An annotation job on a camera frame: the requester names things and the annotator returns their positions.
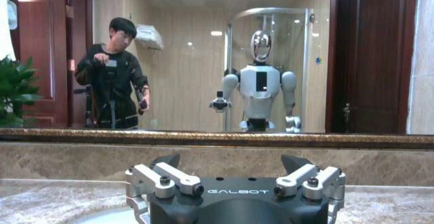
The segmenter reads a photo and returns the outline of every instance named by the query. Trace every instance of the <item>towel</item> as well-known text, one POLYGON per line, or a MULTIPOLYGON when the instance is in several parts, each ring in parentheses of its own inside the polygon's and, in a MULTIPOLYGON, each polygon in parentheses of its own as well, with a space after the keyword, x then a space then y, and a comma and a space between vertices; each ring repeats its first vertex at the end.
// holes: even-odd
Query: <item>towel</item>
POLYGON ((8 0, 0 0, 0 60, 10 56, 15 59, 8 18, 8 0))
POLYGON ((137 40, 153 49, 162 50, 165 48, 162 35, 151 25, 138 25, 137 40))
POLYGON ((16 4, 8 0, 8 20, 10 20, 10 29, 16 29, 19 26, 18 20, 18 11, 16 4))

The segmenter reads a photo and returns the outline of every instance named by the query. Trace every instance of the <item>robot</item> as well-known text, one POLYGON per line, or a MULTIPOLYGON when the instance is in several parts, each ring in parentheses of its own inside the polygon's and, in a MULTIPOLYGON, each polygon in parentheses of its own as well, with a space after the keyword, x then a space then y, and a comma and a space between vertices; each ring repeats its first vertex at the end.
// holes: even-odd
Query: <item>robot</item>
POLYGON ((227 74, 223 78, 223 91, 217 92, 217 99, 211 101, 210 107, 217 112, 223 112, 233 107, 230 101, 234 89, 239 86, 239 93, 245 100, 245 115, 247 121, 239 126, 243 131, 266 131, 275 126, 270 121, 271 107, 279 94, 279 86, 283 92, 286 110, 286 132, 301 131, 301 119, 293 116, 295 106, 297 78, 293 72, 281 75, 271 65, 267 64, 271 52, 271 36, 265 30, 258 30, 251 37, 253 64, 241 70, 238 75, 227 74))
POLYGON ((345 203, 346 175, 282 155, 278 178, 203 177, 162 156, 126 170, 126 202, 141 224, 334 224, 345 203))

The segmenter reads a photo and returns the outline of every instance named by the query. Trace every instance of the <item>humanoid robot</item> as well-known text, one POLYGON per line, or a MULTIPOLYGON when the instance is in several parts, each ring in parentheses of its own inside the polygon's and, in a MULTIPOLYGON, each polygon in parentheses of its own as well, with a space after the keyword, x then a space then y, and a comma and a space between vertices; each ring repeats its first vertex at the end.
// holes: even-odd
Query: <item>humanoid robot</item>
POLYGON ((218 112, 233 107, 231 94, 239 85, 239 93, 245 100, 245 115, 247 121, 241 122, 243 131, 266 131, 275 126, 270 121, 273 102, 279 94, 279 86, 283 92, 286 110, 286 131, 298 133, 301 119, 293 116, 295 106, 295 74, 290 71, 281 75, 271 65, 267 64, 271 52, 271 36, 266 31, 258 30, 251 37, 253 64, 241 70, 238 75, 227 74, 223 78, 223 91, 217 92, 217 99, 210 103, 218 112))

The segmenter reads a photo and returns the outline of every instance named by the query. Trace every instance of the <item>shower enclosure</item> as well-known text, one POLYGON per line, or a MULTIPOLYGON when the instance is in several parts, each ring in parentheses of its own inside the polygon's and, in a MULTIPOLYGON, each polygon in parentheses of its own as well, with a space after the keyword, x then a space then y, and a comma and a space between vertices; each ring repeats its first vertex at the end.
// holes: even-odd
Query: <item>shower enclosure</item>
MULTIPOLYGON (((266 30, 273 39, 271 53, 267 64, 282 73, 293 71, 297 75, 294 116, 299 116, 303 125, 305 94, 306 94, 306 63, 307 63, 307 24, 309 10, 291 8, 254 8, 241 12, 229 22, 226 32, 225 70, 241 71, 253 63, 250 40, 257 30, 266 30)), ((233 108, 223 114, 223 130, 239 131, 239 123, 246 120, 243 100, 239 93, 231 96, 233 108)), ((271 122, 273 131, 285 132, 285 107, 282 91, 274 100, 271 122)))

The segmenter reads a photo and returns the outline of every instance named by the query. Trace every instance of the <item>green leaves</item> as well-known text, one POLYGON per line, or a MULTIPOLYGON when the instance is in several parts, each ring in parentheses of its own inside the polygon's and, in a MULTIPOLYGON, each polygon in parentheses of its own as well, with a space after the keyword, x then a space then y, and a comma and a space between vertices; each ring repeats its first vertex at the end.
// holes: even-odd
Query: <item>green leaves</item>
POLYGON ((0 60, 0 127, 23 127, 23 105, 42 99, 39 87, 32 86, 36 69, 32 59, 23 64, 8 57, 0 60))

